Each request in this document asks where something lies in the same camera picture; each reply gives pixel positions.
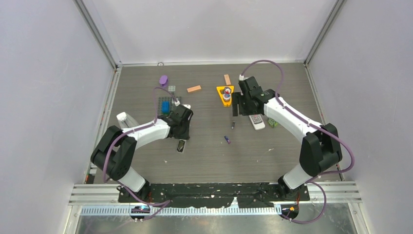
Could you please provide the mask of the large white remote control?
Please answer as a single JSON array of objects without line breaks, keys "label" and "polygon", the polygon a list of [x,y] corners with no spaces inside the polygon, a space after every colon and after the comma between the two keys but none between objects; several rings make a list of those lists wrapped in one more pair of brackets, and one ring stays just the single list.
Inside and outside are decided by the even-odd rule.
[{"label": "large white remote control", "polygon": [[262,130],[265,128],[265,123],[263,121],[263,118],[261,115],[257,114],[257,115],[249,115],[248,116],[250,119],[250,122],[254,128],[254,130],[258,131],[258,130]]}]

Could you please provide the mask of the slim white remote control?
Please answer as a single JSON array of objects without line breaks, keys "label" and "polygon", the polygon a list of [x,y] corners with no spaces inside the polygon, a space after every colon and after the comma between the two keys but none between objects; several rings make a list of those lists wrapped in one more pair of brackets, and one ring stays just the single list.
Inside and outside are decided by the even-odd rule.
[{"label": "slim white remote control", "polygon": [[180,139],[180,140],[178,141],[178,145],[177,145],[176,151],[177,151],[178,153],[183,153],[184,150],[185,150],[185,145],[186,145],[186,140]]}]

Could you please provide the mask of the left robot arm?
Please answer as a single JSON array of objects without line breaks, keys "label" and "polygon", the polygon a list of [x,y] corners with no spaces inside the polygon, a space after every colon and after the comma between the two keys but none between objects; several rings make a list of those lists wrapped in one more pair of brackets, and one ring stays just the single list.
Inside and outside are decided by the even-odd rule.
[{"label": "left robot arm", "polygon": [[168,115],[146,124],[126,129],[110,126],[95,147],[91,163],[103,175],[128,187],[136,201],[143,202],[150,194],[149,182],[131,166],[135,151],[161,139],[188,140],[192,116],[191,106],[180,104]]}]

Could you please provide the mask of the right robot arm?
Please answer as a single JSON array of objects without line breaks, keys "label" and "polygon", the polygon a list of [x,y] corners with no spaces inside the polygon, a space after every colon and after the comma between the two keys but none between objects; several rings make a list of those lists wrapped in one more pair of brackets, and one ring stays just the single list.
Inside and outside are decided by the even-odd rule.
[{"label": "right robot arm", "polygon": [[254,77],[238,81],[240,92],[232,94],[233,116],[264,115],[287,129],[300,143],[298,164],[278,179],[278,194],[291,200],[307,181],[342,160],[338,131],[322,125],[291,107],[272,89],[263,90]]}]

